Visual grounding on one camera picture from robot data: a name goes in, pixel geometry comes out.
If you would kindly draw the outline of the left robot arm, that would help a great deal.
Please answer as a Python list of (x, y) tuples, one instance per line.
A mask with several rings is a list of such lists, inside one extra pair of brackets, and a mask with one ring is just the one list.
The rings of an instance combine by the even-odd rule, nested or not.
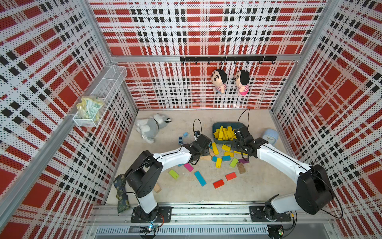
[(181, 145), (164, 153), (143, 151), (125, 173), (125, 179), (137, 196), (140, 210), (145, 216), (158, 208), (153, 190), (161, 173), (180, 164), (198, 163), (202, 156), (209, 154), (212, 141), (201, 134), (192, 143)]

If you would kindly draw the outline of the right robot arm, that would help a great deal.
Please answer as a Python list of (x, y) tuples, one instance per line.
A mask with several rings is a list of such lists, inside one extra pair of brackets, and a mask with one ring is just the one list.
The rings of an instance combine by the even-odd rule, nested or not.
[(264, 206), (265, 216), (270, 221), (289, 211), (303, 210), (315, 215), (336, 198), (326, 170), (320, 165), (310, 166), (277, 150), (263, 138), (254, 139), (248, 128), (234, 130), (234, 150), (253, 156), (272, 165), (295, 184), (294, 192), (276, 195)]

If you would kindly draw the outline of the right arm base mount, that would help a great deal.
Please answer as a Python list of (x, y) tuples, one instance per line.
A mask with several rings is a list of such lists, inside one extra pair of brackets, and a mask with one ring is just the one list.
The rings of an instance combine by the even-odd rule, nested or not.
[(252, 222), (291, 222), (290, 213), (277, 213), (271, 206), (250, 206), (249, 214)]

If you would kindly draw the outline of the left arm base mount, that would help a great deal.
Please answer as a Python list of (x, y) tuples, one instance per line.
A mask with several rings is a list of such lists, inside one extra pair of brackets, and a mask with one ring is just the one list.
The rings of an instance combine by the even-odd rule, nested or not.
[(145, 213), (141, 206), (137, 206), (133, 209), (133, 213), (130, 219), (131, 223), (169, 223), (171, 222), (173, 207), (157, 206), (151, 213)]

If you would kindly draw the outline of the yellow angled block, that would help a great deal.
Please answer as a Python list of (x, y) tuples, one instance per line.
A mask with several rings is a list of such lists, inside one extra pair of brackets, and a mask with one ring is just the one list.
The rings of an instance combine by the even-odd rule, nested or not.
[(214, 155), (219, 155), (219, 151), (218, 151), (218, 148), (217, 148), (215, 142), (212, 143), (212, 150), (213, 150)]

